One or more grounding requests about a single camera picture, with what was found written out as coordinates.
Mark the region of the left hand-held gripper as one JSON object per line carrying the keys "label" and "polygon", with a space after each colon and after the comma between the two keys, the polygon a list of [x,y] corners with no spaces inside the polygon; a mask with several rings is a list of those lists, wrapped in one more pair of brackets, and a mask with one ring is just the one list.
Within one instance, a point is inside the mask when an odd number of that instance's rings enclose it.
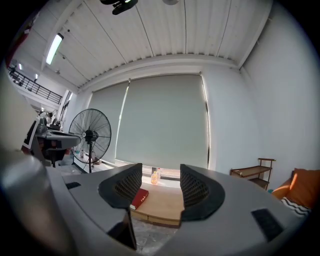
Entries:
{"label": "left hand-held gripper", "polygon": [[55,167],[67,150],[79,145],[81,138],[74,134],[52,130],[45,119],[35,119],[22,144],[22,152],[36,157],[46,167]]}

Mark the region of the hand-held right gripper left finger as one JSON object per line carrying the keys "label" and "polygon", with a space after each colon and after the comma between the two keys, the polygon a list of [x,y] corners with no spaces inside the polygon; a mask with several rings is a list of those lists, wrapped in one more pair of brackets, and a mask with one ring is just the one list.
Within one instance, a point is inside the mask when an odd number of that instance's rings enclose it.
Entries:
{"label": "hand-held right gripper left finger", "polygon": [[142,185],[142,167],[135,163],[108,170],[110,176],[98,186],[99,195],[112,208],[128,210]]}

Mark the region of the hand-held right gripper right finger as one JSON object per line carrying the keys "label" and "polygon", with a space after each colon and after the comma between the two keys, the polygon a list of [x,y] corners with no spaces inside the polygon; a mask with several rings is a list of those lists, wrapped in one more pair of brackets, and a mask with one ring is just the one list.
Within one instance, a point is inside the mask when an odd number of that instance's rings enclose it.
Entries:
{"label": "hand-held right gripper right finger", "polygon": [[187,164],[180,165],[180,189],[184,210],[182,222],[202,221],[214,214],[225,200],[223,186],[211,177],[213,171]]}

